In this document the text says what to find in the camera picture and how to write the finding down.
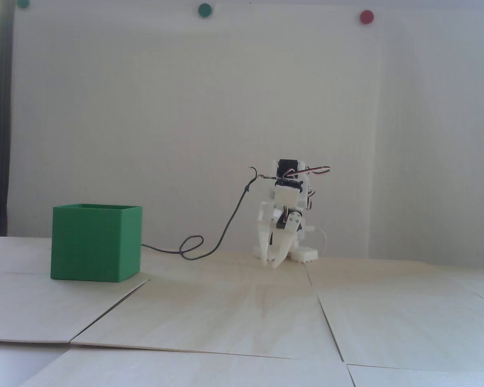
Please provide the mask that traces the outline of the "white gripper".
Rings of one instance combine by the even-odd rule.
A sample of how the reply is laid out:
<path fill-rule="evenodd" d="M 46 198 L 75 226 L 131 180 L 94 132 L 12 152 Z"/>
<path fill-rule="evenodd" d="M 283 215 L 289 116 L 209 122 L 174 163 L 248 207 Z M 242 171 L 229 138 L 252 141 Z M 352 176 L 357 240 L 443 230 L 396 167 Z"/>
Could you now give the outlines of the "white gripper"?
<path fill-rule="evenodd" d="M 299 244 L 299 231 L 303 229 L 305 203 L 300 190 L 292 187 L 273 187 L 273 197 L 260 206 L 260 259 L 267 264 L 270 232 L 273 229 L 273 267 L 294 254 Z"/>

